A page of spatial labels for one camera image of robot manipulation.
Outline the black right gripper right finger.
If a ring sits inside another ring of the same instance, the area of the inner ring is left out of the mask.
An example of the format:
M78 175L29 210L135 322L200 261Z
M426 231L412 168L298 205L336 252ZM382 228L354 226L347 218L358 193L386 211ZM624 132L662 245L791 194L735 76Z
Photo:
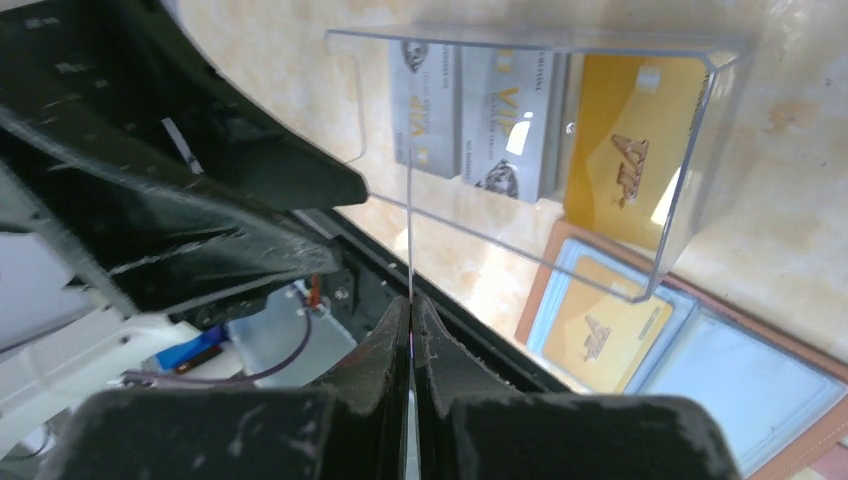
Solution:
M677 396L523 393L411 306L425 479L736 479L713 418Z

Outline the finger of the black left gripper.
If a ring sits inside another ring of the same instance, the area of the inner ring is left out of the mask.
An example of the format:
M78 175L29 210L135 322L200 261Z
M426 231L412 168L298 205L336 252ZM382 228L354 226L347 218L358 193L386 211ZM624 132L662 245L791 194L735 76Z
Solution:
M122 312L177 313L338 270L299 210L363 176L229 83L161 1L1 12L1 229Z

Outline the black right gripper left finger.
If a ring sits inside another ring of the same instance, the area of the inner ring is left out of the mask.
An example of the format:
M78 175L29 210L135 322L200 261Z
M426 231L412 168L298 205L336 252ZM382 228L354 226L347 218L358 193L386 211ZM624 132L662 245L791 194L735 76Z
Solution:
M86 400L43 479L400 479L410 304L299 388L113 389Z

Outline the clear plastic card box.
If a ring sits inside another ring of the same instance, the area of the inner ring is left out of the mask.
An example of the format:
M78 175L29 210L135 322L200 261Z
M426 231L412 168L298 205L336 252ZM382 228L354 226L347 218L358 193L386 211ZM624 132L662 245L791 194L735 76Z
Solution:
M629 302L693 237L745 80L738 36L330 29L372 197Z

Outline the yellow credit card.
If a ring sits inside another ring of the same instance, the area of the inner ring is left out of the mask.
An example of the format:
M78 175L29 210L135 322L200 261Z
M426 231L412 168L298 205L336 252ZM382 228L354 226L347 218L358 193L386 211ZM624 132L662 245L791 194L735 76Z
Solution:
M586 56L566 220L656 249L708 83L706 67L694 58Z
M637 303L623 300L624 295L638 294L640 286L592 256L577 258L574 271L612 291L568 279L564 292L553 296L556 309L541 355L591 391L621 393L663 329L689 306L670 294Z

